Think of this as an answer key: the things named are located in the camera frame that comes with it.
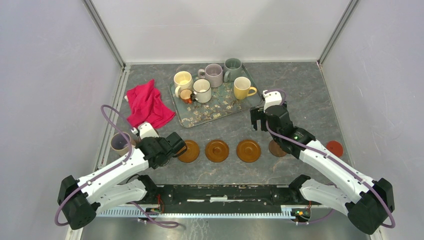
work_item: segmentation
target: mug handle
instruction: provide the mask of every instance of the mug handle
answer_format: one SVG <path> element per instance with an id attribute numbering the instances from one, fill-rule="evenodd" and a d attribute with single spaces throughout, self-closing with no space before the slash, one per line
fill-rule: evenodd
<path id="1" fill-rule="evenodd" d="M 180 97 L 180 94 L 179 94 L 180 88 L 181 88 L 180 86 L 176 86 L 176 88 L 175 88 L 175 97 L 177 97 L 177 98 Z"/>
<path id="2" fill-rule="evenodd" d="M 228 82 L 230 80 L 230 71 L 227 71 L 224 75 L 224 83 Z"/>
<path id="3" fill-rule="evenodd" d="M 196 98 L 196 92 L 193 92 L 191 95 L 190 95 L 190 99 L 193 101 L 193 102 L 196 102 L 198 99 Z"/>
<path id="4" fill-rule="evenodd" d="M 205 78 L 205 70 L 204 69 L 199 69 L 199 71 L 197 71 L 197 76 L 199 79 L 204 79 Z"/>
<path id="5" fill-rule="evenodd" d="M 248 93 L 248 94 L 247 94 L 247 96 L 248 96 L 248 97 L 249 97 L 249 96 L 252 96 L 252 95 L 255 95 L 255 94 L 256 94 L 256 92 L 258 91 L 258 90 L 256 89 L 256 87 L 253 87 L 253 86 L 249 87 L 249 92 L 250 92 L 250 90 L 253 90 L 254 92 L 252 92 L 252 93 Z"/>

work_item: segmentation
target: gray-green mug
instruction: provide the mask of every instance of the gray-green mug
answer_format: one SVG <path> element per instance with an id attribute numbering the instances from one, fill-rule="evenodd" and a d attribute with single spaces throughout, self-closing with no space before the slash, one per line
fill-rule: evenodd
<path id="1" fill-rule="evenodd" d="M 242 76 L 242 61 L 237 58 L 229 58 L 224 63 L 224 82 L 234 81 Z"/>

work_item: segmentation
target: coaster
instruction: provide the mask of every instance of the coaster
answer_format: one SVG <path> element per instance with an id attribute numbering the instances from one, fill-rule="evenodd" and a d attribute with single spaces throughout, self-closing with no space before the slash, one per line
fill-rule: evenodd
<path id="1" fill-rule="evenodd" d="M 199 145 L 193 141 L 193 140 L 185 140 L 185 145 L 187 146 L 187 151 L 185 151 L 181 156 L 178 157 L 178 160 L 180 160 L 183 163 L 191 163 L 194 160 L 196 160 L 200 154 L 200 148 Z"/>
<path id="2" fill-rule="evenodd" d="M 338 141 L 329 141 L 326 148 L 339 158 L 343 155 L 343 146 Z"/>
<path id="3" fill-rule="evenodd" d="M 261 147 L 251 139 L 243 140 L 237 145 L 237 156 L 245 163 L 253 163 L 261 156 Z"/>
<path id="4" fill-rule="evenodd" d="M 276 143 L 276 141 L 271 140 L 268 144 L 269 152 L 276 157 L 284 157 L 287 155 L 287 152 L 283 151 L 281 147 Z"/>
<path id="5" fill-rule="evenodd" d="M 207 159 L 214 163 L 220 163 L 228 157 L 230 148 L 224 141 L 216 139 L 206 145 L 204 153 Z"/>

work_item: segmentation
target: red coaster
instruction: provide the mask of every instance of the red coaster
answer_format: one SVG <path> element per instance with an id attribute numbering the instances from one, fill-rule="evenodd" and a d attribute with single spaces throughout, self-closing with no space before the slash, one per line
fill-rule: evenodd
<path id="1" fill-rule="evenodd" d="M 338 141 L 329 141 L 326 148 L 339 158 L 343 155 L 343 146 Z"/>

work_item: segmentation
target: mug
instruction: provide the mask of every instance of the mug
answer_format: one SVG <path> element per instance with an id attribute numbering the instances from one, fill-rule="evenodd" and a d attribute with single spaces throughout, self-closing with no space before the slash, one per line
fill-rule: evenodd
<path id="1" fill-rule="evenodd" d="M 180 92 L 184 89 L 193 90 L 193 78 L 188 71 L 179 71 L 173 76 L 175 84 L 175 96 L 180 97 Z"/>
<path id="2" fill-rule="evenodd" d="M 125 134 L 132 146 L 136 145 L 136 142 L 130 137 L 128 133 L 124 132 L 123 134 Z M 127 140 L 125 140 L 125 138 L 119 132 L 113 135 L 112 139 L 110 140 L 110 147 L 115 150 L 121 157 L 129 151 Z"/>
<path id="3" fill-rule="evenodd" d="M 199 79 L 208 80 L 212 88 L 217 88 L 227 82 L 227 78 L 223 77 L 223 68 L 216 63 L 209 64 L 204 69 L 199 69 L 197 75 Z"/>
<path id="4" fill-rule="evenodd" d="M 193 96 L 194 94 L 190 89 L 184 89 L 179 94 L 179 98 L 186 104 L 191 104 L 196 101 L 196 99 L 193 99 Z"/>
<path id="5" fill-rule="evenodd" d="M 229 58 L 224 63 L 224 73 L 226 79 L 224 81 L 235 81 L 236 78 L 242 76 L 242 61 L 237 58 Z"/>
<path id="6" fill-rule="evenodd" d="M 247 77 L 239 76 L 234 80 L 234 95 L 238 100 L 255 95 L 257 91 L 255 87 L 251 86 L 251 81 Z"/>
<path id="7" fill-rule="evenodd" d="M 195 81 L 193 90 L 194 99 L 201 104 L 207 103 L 212 98 L 211 83 L 206 79 Z"/>

